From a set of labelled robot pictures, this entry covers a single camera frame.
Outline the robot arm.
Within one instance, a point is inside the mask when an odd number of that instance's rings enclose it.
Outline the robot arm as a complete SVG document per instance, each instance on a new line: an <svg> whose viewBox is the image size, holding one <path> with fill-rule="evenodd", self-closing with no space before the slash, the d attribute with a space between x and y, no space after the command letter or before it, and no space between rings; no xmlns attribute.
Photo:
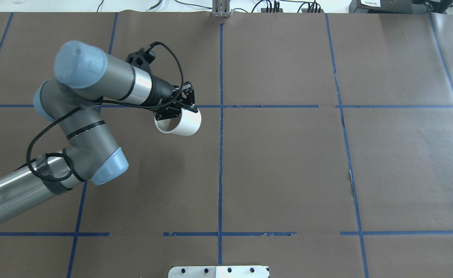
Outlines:
<svg viewBox="0 0 453 278"><path fill-rule="evenodd" d="M162 42L121 60L69 41L56 55L54 72L34 94L34 109L50 125L29 143L24 165L0 178L0 224L80 183L103 185L128 170L99 111L103 104L150 111L164 134L189 137L200 128L194 88Z"/></svg>

